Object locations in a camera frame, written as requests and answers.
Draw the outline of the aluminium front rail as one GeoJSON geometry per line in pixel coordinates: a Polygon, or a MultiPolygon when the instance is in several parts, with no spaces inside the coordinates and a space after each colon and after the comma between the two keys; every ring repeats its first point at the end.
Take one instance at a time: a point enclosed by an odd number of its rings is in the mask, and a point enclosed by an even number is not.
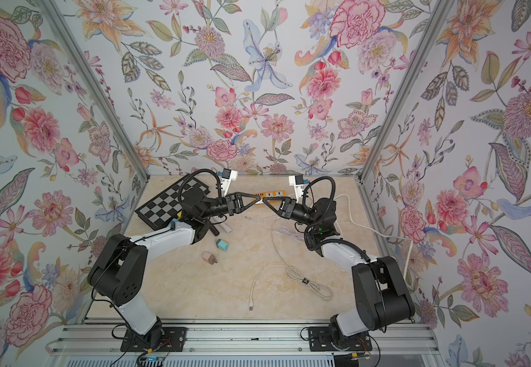
{"type": "Polygon", "coordinates": [[[168,340],[145,353],[113,319],[63,327],[48,366],[443,366],[433,333],[399,323],[339,347],[322,321],[169,320],[168,340]]]}

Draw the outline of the teal USB charger plug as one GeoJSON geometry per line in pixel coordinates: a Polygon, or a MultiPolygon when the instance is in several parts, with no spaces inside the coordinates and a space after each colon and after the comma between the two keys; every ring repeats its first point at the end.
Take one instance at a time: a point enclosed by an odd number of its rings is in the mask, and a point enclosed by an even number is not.
{"type": "Polygon", "coordinates": [[[224,240],[222,240],[222,239],[218,239],[218,240],[216,240],[216,247],[217,247],[219,250],[223,251],[223,252],[227,252],[228,249],[229,249],[229,246],[230,246],[230,245],[229,245],[226,241],[224,241],[224,240]]]}

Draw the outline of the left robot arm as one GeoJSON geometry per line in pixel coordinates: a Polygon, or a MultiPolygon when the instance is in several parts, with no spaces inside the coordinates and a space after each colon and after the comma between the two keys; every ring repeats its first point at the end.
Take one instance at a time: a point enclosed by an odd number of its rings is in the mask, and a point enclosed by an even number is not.
{"type": "Polygon", "coordinates": [[[87,281],[120,314],[131,333],[156,347],[164,337],[161,319],[140,295],[147,264],[175,249],[201,241],[213,226],[213,217],[241,214],[261,200],[256,194],[229,194],[234,171],[217,174],[200,169],[183,177],[167,204],[180,209],[162,220],[165,227],[130,238],[111,235],[89,271],[87,281]]]}

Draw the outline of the black white checkerboard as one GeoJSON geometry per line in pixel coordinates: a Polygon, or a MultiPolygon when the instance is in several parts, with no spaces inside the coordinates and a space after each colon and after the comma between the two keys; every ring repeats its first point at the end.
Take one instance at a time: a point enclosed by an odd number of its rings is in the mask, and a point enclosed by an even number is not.
{"type": "Polygon", "coordinates": [[[181,212],[178,191],[187,176],[173,182],[135,210],[138,218],[153,230],[165,228],[181,212]]]}

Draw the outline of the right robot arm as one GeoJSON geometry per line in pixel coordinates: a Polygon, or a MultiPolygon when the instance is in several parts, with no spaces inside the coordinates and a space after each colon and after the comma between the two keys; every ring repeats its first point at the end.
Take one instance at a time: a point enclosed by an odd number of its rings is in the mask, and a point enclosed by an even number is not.
{"type": "Polygon", "coordinates": [[[332,177],[314,179],[302,197],[266,197],[262,202],[278,217],[305,225],[307,249],[333,261],[353,280],[355,307],[332,316],[331,342],[339,350],[370,331],[412,318],[415,306],[398,262],[368,254],[337,231],[337,185],[332,177]]]}

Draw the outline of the black electric toothbrush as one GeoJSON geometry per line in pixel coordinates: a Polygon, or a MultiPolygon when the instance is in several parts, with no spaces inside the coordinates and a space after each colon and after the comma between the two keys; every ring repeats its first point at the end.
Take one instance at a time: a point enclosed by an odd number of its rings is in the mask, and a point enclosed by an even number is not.
{"type": "Polygon", "coordinates": [[[204,225],[205,227],[205,233],[210,232],[213,236],[218,237],[220,234],[219,229],[216,228],[216,225],[211,223],[210,221],[207,221],[204,225]]]}

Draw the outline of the white pink electric toothbrush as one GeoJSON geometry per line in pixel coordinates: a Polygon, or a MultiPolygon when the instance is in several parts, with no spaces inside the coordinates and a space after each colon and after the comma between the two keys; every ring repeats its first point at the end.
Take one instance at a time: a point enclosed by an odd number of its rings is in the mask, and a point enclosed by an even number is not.
{"type": "Polygon", "coordinates": [[[225,223],[221,223],[219,227],[226,232],[227,234],[230,234],[233,230],[225,223]]]}

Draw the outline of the orange power strip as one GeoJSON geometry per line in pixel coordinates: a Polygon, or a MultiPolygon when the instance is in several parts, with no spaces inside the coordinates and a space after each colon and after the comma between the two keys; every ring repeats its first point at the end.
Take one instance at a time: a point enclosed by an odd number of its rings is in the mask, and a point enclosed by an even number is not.
{"type": "Polygon", "coordinates": [[[257,202],[257,204],[262,204],[265,198],[285,197],[286,192],[285,191],[267,191],[267,192],[257,193],[257,195],[259,196],[259,201],[257,202]]]}

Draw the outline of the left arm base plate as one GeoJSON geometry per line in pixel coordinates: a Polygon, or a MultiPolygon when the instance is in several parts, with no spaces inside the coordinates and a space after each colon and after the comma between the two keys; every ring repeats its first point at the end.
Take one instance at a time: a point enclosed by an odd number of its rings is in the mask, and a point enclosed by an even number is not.
{"type": "Polygon", "coordinates": [[[126,330],[120,346],[121,352],[138,352],[151,350],[158,352],[182,352],[188,329],[186,327],[161,327],[152,329],[145,335],[126,330]]]}

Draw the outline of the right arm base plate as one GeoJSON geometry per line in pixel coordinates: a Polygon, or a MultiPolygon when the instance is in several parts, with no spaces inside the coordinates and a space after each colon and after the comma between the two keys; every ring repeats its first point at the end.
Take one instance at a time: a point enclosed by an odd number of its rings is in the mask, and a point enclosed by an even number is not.
{"type": "Polygon", "coordinates": [[[368,332],[344,336],[337,327],[307,327],[304,339],[311,352],[371,352],[372,340],[368,332]]]}

